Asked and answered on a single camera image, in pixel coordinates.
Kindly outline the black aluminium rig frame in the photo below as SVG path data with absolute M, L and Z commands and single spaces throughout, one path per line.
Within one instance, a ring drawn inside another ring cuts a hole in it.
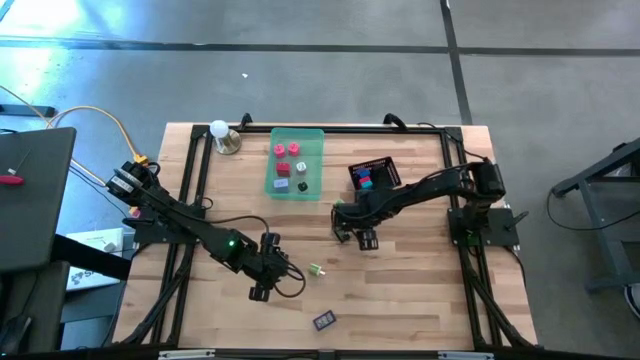
M 490 332 L 482 305 L 468 306 L 461 252 L 450 240 L 451 201 L 435 199 L 403 210 L 377 230 L 379 248 L 340 243 L 330 229 L 338 199 L 353 196 L 347 168 L 391 157 L 404 182 L 461 161 L 431 127 L 399 132 L 383 125 L 325 133 L 319 201 L 276 200 L 264 192 L 270 134 L 248 125 L 231 156 L 214 154 L 204 193 L 210 219 L 229 218 L 252 238 L 271 230 L 302 270 L 325 276 L 283 280 L 267 302 L 248 297 L 251 280 L 197 249 L 188 278 L 178 344 L 182 348 L 314 350 L 469 350 Z M 317 331 L 313 319 L 331 310 L 336 322 Z

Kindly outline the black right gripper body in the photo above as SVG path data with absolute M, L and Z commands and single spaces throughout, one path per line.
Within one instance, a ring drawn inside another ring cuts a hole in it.
M 360 250 L 377 250 L 379 240 L 374 227 L 383 221 L 385 205 L 385 201 L 371 203 L 368 208 L 364 202 L 333 205 L 333 235 L 340 243 L 345 243 L 354 236 Z

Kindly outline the black plastic mesh basket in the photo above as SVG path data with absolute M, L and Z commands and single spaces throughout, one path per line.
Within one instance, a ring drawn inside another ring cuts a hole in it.
M 356 170 L 360 168 L 367 168 L 370 170 L 369 177 L 373 183 L 373 187 L 371 189 L 360 189 L 361 182 L 359 179 L 361 177 L 356 173 Z M 389 156 L 350 165 L 348 167 L 348 171 L 352 185 L 357 191 L 394 188 L 402 184 L 393 159 Z

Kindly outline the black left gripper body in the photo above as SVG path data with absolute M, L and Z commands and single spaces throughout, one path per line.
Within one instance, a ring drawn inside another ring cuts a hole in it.
M 248 276 L 255 281 L 249 290 L 249 299 L 267 302 L 270 292 L 288 272 L 288 256 L 279 247 L 280 235 L 263 233 L 260 247 L 252 254 L 248 262 Z

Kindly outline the white printed box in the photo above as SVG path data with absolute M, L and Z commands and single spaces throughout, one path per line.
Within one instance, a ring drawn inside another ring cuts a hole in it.
M 83 245 L 121 257 L 124 250 L 122 228 L 69 233 L 68 238 Z M 67 292 L 87 290 L 118 284 L 119 280 L 82 268 L 71 267 L 66 284 Z

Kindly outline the person's shoe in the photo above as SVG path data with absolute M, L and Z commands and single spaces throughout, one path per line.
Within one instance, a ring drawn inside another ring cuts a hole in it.
M 640 283 L 626 286 L 624 297 L 635 317 L 640 320 Z

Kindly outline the dark grey desk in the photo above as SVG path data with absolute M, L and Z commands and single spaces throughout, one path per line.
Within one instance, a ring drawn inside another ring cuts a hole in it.
M 75 138 L 73 128 L 0 135 L 0 175 L 24 179 L 0 185 L 0 274 L 50 261 Z

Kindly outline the dark blue digital display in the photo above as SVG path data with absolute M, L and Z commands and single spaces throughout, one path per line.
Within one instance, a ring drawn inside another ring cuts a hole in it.
M 313 319 L 313 325 L 317 331 L 322 331 L 323 329 L 331 326 L 335 322 L 336 322 L 336 316 L 331 310 Z

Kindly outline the red handled tool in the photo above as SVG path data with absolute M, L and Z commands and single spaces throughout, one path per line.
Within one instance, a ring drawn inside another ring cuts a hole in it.
M 15 166 L 9 167 L 4 174 L 0 175 L 0 185 L 22 186 L 25 184 L 25 179 L 18 172 L 30 154 L 31 150 L 28 150 Z

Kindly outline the translucent green plastic tray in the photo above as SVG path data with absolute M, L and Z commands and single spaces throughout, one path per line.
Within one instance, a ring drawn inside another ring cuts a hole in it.
M 290 156 L 287 147 L 291 142 L 300 145 L 300 154 L 296 157 Z M 286 148 L 286 156 L 276 158 L 273 148 L 276 144 L 282 144 Z M 273 199 L 291 201 L 319 201 L 322 194 L 323 181 L 323 155 L 324 155 L 324 132 L 320 129 L 311 128 L 284 128 L 276 127 L 270 133 L 269 156 L 265 173 L 264 192 Z M 288 162 L 291 165 L 290 177 L 278 177 L 276 174 L 276 163 Z M 296 172 L 296 164 L 305 162 L 307 170 L 304 174 Z M 273 189 L 273 181 L 279 178 L 289 179 L 289 192 L 276 193 Z M 297 185 L 300 182 L 308 184 L 305 193 L 298 191 Z

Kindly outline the white bulb brass base lamp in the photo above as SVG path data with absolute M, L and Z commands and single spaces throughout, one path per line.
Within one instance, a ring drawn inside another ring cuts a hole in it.
M 227 122 L 214 120 L 209 125 L 209 131 L 214 138 L 216 151 L 222 155 L 232 155 L 239 151 L 242 139 L 236 130 L 233 130 Z

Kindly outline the black floor bar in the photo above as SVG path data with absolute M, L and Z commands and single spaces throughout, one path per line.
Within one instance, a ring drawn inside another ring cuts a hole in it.
M 45 118 L 51 118 L 56 114 L 56 109 L 50 106 L 30 108 L 26 105 L 0 104 L 0 115 L 38 117 L 39 114 Z

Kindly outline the black metal cart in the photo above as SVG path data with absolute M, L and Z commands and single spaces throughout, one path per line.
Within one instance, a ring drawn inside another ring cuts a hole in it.
M 608 270 L 587 282 L 586 291 L 640 283 L 640 269 L 632 266 L 626 252 L 628 246 L 640 246 L 640 137 L 560 181 L 549 195 L 561 198 L 574 190 L 581 194 L 590 221 L 581 230 L 596 236 Z

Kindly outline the silver aluminium bracket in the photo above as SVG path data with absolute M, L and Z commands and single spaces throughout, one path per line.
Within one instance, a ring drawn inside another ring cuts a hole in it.
M 438 360 L 495 360 L 495 356 L 485 352 L 439 351 Z
M 161 351 L 157 360 L 209 360 L 215 358 L 212 349 L 180 349 Z

